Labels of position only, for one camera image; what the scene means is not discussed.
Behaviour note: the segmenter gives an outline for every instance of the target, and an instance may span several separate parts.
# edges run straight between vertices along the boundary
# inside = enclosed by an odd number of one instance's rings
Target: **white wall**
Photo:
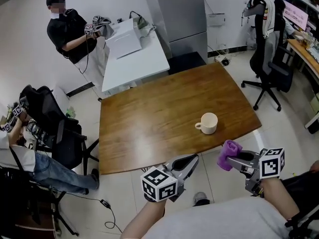
[[[208,27],[208,45],[214,50],[239,47],[246,45],[247,30],[254,25],[254,17],[247,24],[247,18],[243,19],[241,26],[241,15],[247,0],[206,0],[214,13],[225,13],[226,24],[220,27]],[[206,5],[206,14],[211,11]]]
[[[46,0],[10,0],[0,6],[0,104],[18,99],[27,85],[38,88],[56,84],[66,93],[87,81],[78,69],[56,50],[46,33],[50,11]],[[151,21],[146,0],[67,0],[87,22],[94,15],[112,22],[126,19],[135,10]]]

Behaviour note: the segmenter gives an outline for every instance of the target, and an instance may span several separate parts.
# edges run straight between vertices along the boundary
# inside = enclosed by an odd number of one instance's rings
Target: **white mug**
[[[215,133],[217,128],[218,118],[213,113],[206,113],[201,117],[199,123],[195,124],[196,129],[200,129],[204,134]]]

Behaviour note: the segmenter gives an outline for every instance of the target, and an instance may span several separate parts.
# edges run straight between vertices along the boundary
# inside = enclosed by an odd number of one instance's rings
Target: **jeans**
[[[43,186],[52,186],[58,191],[85,193],[85,189],[98,189],[99,182],[94,175],[79,175],[47,155],[35,154],[33,180]]]

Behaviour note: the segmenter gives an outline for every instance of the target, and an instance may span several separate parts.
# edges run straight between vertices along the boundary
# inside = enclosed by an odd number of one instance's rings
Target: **person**
[[[76,10],[67,10],[65,0],[46,0],[46,5],[51,11],[47,34],[56,50],[68,58],[87,81],[95,85],[97,96],[104,98],[101,89],[108,56],[107,50],[98,44],[100,33],[85,35],[87,22]]]
[[[285,223],[299,208],[278,178],[263,179],[261,185],[264,199],[244,197],[203,205],[209,201],[198,193],[195,207],[164,217],[166,200],[147,202],[121,239],[287,238],[290,230]]]
[[[284,13],[284,10],[286,8],[286,4],[283,0],[275,0],[274,1],[275,4],[275,10],[276,13],[280,13],[281,15]],[[283,36],[283,45],[286,48],[287,47],[287,35],[298,35],[303,37],[303,33],[301,33],[300,31],[294,29],[291,24],[289,23],[289,21],[283,17],[285,20],[285,31],[284,31],[284,36]]]
[[[93,169],[90,175],[78,175],[47,155],[17,146],[15,143],[19,139],[22,123],[27,121],[24,112],[20,114],[20,118],[17,119],[10,133],[0,130],[1,167],[19,169],[10,150],[12,149],[24,171],[29,172],[31,179],[43,186],[51,186],[58,191],[81,194],[88,194],[89,189],[96,190],[99,188],[99,172],[97,169]]]

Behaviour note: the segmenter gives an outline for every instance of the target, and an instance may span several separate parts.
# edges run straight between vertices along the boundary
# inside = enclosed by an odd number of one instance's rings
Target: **desk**
[[[102,92],[158,74],[169,69],[160,41],[154,31],[141,38],[142,49],[121,58],[112,50],[106,65]]]
[[[219,120],[212,135],[195,128],[207,112]],[[206,151],[259,127],[255,112],[221,64],[193,68],[102,100],[100,173],[136,170]]]
[[[319,79],[319,64],[318,62],[306,51],[305,48],[297,40],[288,40],[287,49],[293,49],[301,59],[310,67],[315,76]],[[319,113],[315,115],[306,125],[307,129],[312,123],[319,119]]]

